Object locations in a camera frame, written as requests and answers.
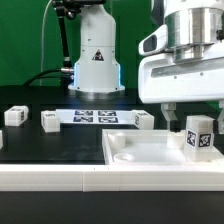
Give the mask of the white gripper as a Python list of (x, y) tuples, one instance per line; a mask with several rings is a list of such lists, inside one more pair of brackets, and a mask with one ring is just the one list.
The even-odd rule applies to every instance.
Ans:
[(183, 64), (175, 64), (170, 54), (148, 56), (141, 61), (138, 74), (141, 101), (162, 103), (169, 131), (181, 131), (173, 102), (220, 100), (218, 132), (224, 134), (224, 56), (220, 52)]

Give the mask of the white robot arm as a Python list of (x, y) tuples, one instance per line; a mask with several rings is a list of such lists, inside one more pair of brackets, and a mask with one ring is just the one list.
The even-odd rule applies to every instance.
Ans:
[[(159, 103), (168, 121), (177, 102), (217, 100), (224, 134), (224, 0), (151, 0), (157, 29), (138, 45), (138, 94)], [(81, 12), (81, 52), (70, 88), (89, 98), (122, 90), (115, 21), (102, 6)]]

